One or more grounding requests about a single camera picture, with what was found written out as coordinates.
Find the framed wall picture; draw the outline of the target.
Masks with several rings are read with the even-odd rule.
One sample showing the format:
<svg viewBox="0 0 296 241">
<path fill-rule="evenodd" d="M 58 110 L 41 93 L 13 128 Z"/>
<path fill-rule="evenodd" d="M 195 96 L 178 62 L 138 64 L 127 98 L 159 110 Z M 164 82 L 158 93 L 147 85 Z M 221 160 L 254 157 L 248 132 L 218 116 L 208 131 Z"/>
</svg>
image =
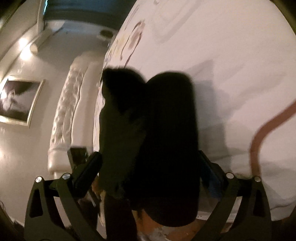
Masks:
<svg viewBox="0 0 296 241">
<path fill-rule="evenodd" d="M 7 76 L 1 81 L 1 123 L 30 127 L 45 80 Z"/>
</svg>

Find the white air conditioner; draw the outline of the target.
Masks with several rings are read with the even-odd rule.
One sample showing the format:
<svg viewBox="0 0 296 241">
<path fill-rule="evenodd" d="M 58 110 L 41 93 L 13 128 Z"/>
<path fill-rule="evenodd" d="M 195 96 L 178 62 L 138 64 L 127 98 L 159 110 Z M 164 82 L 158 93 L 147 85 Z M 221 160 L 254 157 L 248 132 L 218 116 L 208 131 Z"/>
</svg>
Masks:
<svg viewBox="0 0 296 241">
<path fill-rule="evenodd" d="M 32 42 L 29 44 L 29 51 L 36 55 L 41 50 L 43 44 L 53 35 L 55 35 L 57 32 L 62 30 L 63 27 L 56 27 L 56 28 L 45 28 L 41 33 L 37 35 L 33 39 Z"/>
</svg>

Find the black pants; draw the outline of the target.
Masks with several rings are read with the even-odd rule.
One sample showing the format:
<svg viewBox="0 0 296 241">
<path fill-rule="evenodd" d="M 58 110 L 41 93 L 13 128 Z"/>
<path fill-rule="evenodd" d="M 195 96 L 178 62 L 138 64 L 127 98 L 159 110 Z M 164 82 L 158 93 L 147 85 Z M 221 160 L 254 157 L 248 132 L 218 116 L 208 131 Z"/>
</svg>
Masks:
<svg viewBox="0 0 296 241">
<path fill-rule="evenodd" d="M 180 72 L 145 81 L 132 69 L 102 72 L 99 186 L 108 240 L 137 240 L 133 212 L 180 227 L 198 213 L 198 131 L 193 88 Z"/>
</svg>

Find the white tufted headboard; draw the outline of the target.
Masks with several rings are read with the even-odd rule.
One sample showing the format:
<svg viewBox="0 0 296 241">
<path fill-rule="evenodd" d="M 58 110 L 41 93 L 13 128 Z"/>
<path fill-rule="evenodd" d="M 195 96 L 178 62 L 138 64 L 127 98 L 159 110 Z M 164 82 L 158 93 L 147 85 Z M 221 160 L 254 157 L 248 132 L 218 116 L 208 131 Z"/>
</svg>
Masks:
<svg viewBox="0 0 296 241">
<path fill-rule="evenodd" d="M 48 150 L 48 171 L 55 179 L 71 172 L 68 150 L 99 149 L 99 109 L 104 53 L 86 51 L 70 66 L 53 120 Z"/>
</svg>

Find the dark blue curtain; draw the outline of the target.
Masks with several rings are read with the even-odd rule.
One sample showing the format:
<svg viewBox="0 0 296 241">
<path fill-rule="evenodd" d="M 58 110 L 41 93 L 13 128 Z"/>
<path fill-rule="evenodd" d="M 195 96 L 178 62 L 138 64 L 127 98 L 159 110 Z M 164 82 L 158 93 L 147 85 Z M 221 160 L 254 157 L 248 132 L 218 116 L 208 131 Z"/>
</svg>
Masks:
<svg viewBox="0 0 296 241">
<path fill-rule="evenodd" d="M 68 20 L 119 30 L 136 0 L 49 0 L 46 21 Z"/>
</svg>

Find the patterned white bed sheet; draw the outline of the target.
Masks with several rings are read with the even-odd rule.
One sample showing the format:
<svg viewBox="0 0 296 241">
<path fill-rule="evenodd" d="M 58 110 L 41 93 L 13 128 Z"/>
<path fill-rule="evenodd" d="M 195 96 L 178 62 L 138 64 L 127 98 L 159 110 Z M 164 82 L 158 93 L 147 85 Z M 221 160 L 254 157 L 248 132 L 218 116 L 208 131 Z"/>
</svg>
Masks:
<svg viewBox="0 0 296 241">
<path fill-rule="evenodd" d="M 225 171 L 260 170 L 272 220 L 295 208 L 295 33 L 282 1 L 136 1 L 105 67 L 193 83 L 200 148 Z"/>
</svg>

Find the white bedside fan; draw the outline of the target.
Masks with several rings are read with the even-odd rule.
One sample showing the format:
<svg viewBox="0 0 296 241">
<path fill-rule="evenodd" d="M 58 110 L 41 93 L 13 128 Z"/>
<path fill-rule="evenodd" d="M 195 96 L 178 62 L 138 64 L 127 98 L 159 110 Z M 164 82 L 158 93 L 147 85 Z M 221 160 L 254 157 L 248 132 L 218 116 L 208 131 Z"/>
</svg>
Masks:
<svg viewBox="0 0 296 241">
<path fill-rule="evenodd" d="M 102 29 L 96 37 L 101 41 L 111 42 L 115 37 L 115 33 L 108 29 Z"/>
</svg>

